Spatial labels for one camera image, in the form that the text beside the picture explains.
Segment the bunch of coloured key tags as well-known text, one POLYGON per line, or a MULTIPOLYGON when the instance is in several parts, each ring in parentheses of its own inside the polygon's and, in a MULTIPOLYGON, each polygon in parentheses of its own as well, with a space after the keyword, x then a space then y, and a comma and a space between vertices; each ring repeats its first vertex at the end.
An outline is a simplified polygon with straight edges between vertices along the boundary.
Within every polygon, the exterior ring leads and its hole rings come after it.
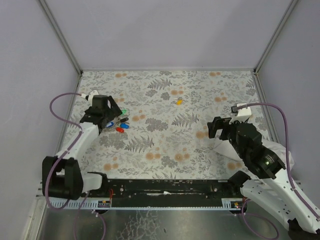
POLYGON ((116 117, 113 121, 109 122, 105 126, 105 130, 115 130, 116 132, 123 133, 125 130, 130 128, 129 124, 129 115, 128 115, 128 110, 122 109, 121 110, 121 115, 116 117))

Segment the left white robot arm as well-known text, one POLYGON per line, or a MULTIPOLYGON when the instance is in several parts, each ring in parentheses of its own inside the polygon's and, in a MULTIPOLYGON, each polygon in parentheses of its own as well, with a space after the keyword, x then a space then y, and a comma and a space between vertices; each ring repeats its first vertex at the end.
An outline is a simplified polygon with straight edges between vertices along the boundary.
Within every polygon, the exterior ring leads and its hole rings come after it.
POLYGON ((80 97, 90 106, 79 123, 68 122, 79 128, 78 134, 71 138, 65 149, 42 161, 42 193, 47 199, 77 200, 85 192, 100 189, 105 179, 102 173, 82 173, 79 160, 107 125, 122 115, 122 110, 112 96, 97 91, 80 97))

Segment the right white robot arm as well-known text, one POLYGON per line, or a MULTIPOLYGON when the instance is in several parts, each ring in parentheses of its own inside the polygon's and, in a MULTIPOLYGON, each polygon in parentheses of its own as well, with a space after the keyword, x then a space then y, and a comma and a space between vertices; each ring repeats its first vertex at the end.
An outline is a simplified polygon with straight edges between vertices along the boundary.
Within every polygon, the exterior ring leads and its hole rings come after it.
POLYGON ((305 197, 297 184, 290 184, 285 163, 262 143, 262 135, 251 123, 232 122, 230 117, 215 117, 207 123, 208 137, 213 139, 221 130, 220 140, 226 140, 248 170, 268 185, 270 194, 244 172, 241 194, 271 214, 288 231, 292 240, 318 240, 320 238, 320 210, 314 204, 304 205, 294 191, 305 197))

